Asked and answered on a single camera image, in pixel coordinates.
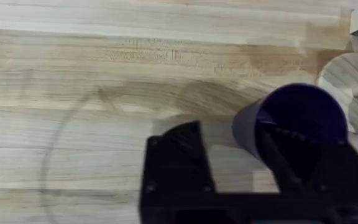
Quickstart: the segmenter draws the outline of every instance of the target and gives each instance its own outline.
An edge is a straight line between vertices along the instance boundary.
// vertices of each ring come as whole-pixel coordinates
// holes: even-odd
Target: wooden disc
[[[352,89],[358,86],[358,53],[332,59],[320,72],[317,85],[338,101],[349,131],[358,133],[358,98],[354,98],[352,93]]]

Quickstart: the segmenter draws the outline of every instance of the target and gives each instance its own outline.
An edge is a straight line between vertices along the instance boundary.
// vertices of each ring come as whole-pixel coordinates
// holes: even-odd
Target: screw
[[[205,186],[204,191],[205,192],[210,192],[210,191],[212,191],[212,188],[210,186]]]
[[[146,192],[151,193],[155,190],[155,183],[151,182],[146,186]]]
[[[325,186],[324,184],[320,184],[318,188],[322,191],[327,190],[327,186]]]
[[[157,143],[158,143],[157,138],[152,138],[152,144],[153,144],[153,146],[157,145]]]

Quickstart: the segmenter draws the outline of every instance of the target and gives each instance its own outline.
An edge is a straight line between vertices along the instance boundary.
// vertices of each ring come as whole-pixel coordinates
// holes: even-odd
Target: black plastic bracket
[[[277,130],[258,127],[258,147],[278,183],[277,194],[218,193],[197,121],[149,138],[141,222],[358,224],[358,153],[352,146]]]

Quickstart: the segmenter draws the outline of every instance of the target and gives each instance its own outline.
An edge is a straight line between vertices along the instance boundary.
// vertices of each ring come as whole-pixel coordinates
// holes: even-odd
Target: wooden surface
[[[314,83],[358,48],[341,17],[358,1],[125,1],[119,17],[116,3],[0,1],[0,29],[14,29],[0,30],[0,223],[138,223],[146,138],[193,119],[219,191],[275,191],[266,167],[236,147],[232,117],[278,86]],[[67,33],[60,23],[88,16],[129,31],[18,31]],[[255,45],[230,44],[243,40]]]
[[[0,0],[0,29],[357,49],[358,0]]]
[[[330,93],[341,105],[349,131],[358,133],[358,53],[343,54],[327,63],[319,74],[318,86]]]

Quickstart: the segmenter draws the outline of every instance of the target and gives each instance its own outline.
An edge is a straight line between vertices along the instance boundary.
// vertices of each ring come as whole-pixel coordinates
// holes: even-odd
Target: wood grain
[[[344,52],[0,30],[0,223],[138,223],[146,138],[194,119],[219,191],[274,192],[231,119]]]
[[[0,29],[348,49],[358,0],[0,0]]]
[[[358,53],[343,54],[327,63],[319,74],[319,87],[330,93],[341,105],[349,131],[358,133]]]

